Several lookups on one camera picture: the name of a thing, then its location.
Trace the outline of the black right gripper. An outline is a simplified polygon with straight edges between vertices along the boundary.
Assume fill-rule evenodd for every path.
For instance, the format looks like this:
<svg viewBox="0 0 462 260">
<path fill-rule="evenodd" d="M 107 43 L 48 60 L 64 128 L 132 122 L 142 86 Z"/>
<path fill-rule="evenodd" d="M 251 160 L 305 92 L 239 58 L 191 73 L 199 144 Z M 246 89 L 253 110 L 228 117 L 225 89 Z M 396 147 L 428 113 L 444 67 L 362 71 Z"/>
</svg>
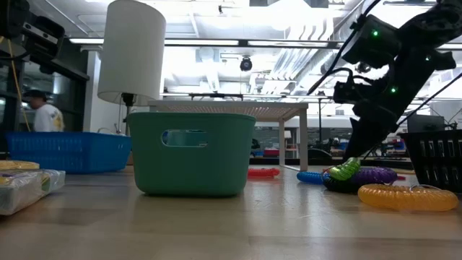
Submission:
<svg viewBox="0 0 462 260">
<path fill-rule="evenodd" d="M 350 119 L 352 135 L 344 153 L 345 160 L 359 157 L 381 143 L 410 104 L 408 82 L 356 84 L 355 93 L 355 115 L 358 119 Z"/>
</svg>

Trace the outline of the green coil wristband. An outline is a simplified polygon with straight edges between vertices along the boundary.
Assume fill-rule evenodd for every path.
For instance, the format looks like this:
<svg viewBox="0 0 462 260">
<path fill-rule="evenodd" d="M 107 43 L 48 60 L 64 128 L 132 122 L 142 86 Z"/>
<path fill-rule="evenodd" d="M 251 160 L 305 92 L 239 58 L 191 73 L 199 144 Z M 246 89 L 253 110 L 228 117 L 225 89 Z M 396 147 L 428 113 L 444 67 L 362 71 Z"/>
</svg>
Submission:
<svg viewBox="0 0 462 260">
<path fill-rule="evenodd" d="M 334 166 L 328 169 L 328 174 L 331 178 L 338 181 L 349 180 L 361 168 L 360 159 L 351 157 L 341 165 Z"/>
</svg>

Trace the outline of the purple coil wristband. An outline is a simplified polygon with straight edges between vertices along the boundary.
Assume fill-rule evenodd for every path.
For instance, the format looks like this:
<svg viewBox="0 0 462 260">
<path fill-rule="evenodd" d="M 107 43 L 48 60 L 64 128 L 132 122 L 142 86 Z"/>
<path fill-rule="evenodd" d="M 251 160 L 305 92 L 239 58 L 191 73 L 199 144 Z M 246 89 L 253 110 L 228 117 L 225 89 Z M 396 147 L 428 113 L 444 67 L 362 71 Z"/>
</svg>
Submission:
<svg viewBox="0 0 462 260">
<path fill-rule="evenodd" d="M 393 183 L 398 179 L 397 173 L 390 168 L 360 168 L 350 181 L 357 185 Z"/>
</svg>

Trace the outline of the black coil wristband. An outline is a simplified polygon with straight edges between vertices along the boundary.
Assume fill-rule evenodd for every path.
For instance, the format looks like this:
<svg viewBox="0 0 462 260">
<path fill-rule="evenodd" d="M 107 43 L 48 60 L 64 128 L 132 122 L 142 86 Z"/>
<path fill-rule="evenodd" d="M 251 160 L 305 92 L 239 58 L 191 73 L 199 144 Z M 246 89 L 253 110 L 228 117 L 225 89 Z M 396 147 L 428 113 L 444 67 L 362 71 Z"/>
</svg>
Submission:
<svg viewBox="0 0 462 260">
<path fill-rule="evenodd" d="M 347 181 L 339 181 L 330 176 L 326 176 L 323 178 L 323 185 L 329 190 L 333 192 L 339 192 L 343 194 L 356 194 L 361 187 L 357 183 L 352 183 L 350 180 Z"/>
</svg>

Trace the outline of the blue coil wristband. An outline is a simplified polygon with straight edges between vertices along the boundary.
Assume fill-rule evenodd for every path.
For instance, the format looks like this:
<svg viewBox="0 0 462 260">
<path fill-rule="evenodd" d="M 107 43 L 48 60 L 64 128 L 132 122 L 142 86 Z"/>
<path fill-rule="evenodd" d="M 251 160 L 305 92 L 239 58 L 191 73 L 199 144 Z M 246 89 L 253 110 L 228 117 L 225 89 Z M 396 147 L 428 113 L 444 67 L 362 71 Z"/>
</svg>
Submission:
<svg viewBox="0 0 462 260">
<path fill-rule="evenodd" d="M 329 177 L 329 174 L 318 172 L 299 172 L 296 177 L 298 181 L 303 183 L 321 185 Z"/>
</svg>

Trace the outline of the yellow coil wristband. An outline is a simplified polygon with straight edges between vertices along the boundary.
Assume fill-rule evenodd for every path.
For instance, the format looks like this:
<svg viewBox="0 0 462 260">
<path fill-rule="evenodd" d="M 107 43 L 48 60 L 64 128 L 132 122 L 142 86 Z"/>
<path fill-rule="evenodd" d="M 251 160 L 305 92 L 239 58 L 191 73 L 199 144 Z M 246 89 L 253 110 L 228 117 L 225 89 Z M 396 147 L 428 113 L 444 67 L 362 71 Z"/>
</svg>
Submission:
<svg viewBox="0 0 462 260">
<path fill-rule="evenodd" d="M 408 212 L 445 212 L 459 203 L 453 192 L 433 186 L 367 184 L 357 195 L 369 206 Z"/>
</svg>

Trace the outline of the red coil wristband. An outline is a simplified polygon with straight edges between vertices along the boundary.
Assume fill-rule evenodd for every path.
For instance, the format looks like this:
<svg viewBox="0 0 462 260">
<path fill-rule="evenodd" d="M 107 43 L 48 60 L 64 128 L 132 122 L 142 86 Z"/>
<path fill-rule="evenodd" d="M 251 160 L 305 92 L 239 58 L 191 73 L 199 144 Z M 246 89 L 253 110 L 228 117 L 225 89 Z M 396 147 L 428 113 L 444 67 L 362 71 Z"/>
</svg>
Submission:
<svg viewBox="0 0 462 260">
<path fill-rule="evenodd" d="M 280 174 L 278 168 L 249 168 L 249 178 L 274 178 Z"/>
</svg>

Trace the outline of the yellow and white crayon packet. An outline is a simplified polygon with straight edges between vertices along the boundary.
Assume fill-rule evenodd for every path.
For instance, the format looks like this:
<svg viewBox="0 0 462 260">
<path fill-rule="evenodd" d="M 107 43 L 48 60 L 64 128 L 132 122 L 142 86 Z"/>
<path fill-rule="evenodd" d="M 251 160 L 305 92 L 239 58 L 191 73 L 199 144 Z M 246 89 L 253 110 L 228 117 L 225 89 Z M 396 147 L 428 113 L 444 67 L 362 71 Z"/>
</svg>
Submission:
<svg viewBox="0 0 462 260">
<path fill-rule="evenodd" d="M 62 188 L 62 170 L 0 170 L 0 215 L 12 215 Z"/>
</svg>

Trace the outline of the white perforated metal shelf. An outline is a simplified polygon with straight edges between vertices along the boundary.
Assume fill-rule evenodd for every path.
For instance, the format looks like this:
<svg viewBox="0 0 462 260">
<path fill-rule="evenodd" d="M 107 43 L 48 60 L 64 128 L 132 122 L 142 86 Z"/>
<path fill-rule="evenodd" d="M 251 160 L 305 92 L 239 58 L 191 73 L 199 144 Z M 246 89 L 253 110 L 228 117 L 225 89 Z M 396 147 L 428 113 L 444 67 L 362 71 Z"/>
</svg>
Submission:
<svg viewBox="0 0 462 260">
<path fill-rule="evenodd" d="M 237 113 L 254 117 L 258 122 L 279 124 L 279 165 L 285 163 L 285 123 L 295 116 L 299 118 L 300 170 L 308 169 L 308 104 L 257 101 L 194 101 L 153 100 L 148 102 L 151 111 L 179 113 Z"/>
</svg>

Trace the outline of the dark computer monitor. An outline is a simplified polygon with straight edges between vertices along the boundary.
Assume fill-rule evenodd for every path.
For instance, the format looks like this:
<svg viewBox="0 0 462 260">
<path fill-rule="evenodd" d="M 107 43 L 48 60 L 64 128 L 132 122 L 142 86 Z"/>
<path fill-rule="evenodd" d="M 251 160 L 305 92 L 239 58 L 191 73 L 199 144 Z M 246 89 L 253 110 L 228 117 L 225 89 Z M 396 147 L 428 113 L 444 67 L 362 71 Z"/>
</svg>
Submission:
<svg viewBox="0 0 462 260">
<path fill-rule="evenodd" d="M 407 120 L 407 129 L 409 133 L 444 131 L 445 119 L 442 116 L 414 114 Z"/>
</svg>

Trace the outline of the black plastic basket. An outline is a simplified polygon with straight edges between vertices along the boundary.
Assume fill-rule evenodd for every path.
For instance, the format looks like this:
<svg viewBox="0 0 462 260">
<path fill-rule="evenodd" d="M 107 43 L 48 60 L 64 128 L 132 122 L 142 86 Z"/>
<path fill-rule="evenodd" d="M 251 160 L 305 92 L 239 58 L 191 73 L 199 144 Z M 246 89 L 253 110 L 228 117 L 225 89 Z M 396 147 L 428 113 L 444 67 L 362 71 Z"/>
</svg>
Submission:
<svg viewBox="0 0 462 260">
<path fill-rule="evenodd" d="M 462 194 L 462 129 L 399 136 L 420 184 Z"/>
</svg>

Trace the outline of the person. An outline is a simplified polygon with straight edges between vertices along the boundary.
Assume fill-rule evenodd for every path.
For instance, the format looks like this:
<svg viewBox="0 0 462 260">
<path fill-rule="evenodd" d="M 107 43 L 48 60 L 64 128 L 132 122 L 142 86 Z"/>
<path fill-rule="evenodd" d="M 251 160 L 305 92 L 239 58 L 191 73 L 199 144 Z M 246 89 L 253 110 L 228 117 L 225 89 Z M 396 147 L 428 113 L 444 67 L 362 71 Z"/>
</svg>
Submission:
<svg viewBox="0 0 462 260">
<path fill-rule="evenodd" d="M 24 96 L 35 111 L 33 128 L 35 132 L 63 132 L 64 117 L 62 112 L 47 102 L 46 94 L 40 90 L 29 90 Z"/>
</svg>

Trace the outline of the white cylindrical table lamp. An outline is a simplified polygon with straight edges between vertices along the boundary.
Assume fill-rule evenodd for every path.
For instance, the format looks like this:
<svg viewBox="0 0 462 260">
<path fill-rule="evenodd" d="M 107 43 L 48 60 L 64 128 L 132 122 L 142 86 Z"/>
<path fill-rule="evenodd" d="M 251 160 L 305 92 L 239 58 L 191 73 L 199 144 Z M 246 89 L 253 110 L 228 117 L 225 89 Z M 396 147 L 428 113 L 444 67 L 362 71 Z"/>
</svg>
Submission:
<svg viewBox="0 0 462 260">
<path fill-rule="evenodd" d="M 166 19 L 137 0 L 108 5 L 97 96 L 132 108 L 160 98 Z"/>
</svg>

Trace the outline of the blue plastic basket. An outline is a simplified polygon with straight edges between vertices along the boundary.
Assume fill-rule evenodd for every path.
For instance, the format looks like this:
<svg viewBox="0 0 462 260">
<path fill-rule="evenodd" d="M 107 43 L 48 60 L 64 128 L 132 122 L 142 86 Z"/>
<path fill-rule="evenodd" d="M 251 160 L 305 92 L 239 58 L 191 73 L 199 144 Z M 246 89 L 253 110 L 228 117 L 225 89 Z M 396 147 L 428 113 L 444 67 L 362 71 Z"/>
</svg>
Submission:
<svg viewBox="0 0 462 260">
<path fill-rule="evenodd" d="M 73 174 L 123 170 L 131 138 L 94 132 L 9 132 L 7 147 L 13 160 Z"/>
</svg>

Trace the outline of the green plastic bin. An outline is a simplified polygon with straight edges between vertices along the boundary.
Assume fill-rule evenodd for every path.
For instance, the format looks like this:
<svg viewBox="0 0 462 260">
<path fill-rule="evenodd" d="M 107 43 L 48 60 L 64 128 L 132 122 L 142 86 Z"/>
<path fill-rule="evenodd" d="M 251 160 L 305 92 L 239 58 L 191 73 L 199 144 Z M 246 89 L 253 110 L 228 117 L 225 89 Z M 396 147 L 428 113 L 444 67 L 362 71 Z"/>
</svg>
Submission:
<svg viewBox="0 0 462 260">
<path fill-rule="evenodd" d="M 132 113 L 134 179 L 149 195 L 243 191 L 256 119 L 236 113 Z"/>
</svg>

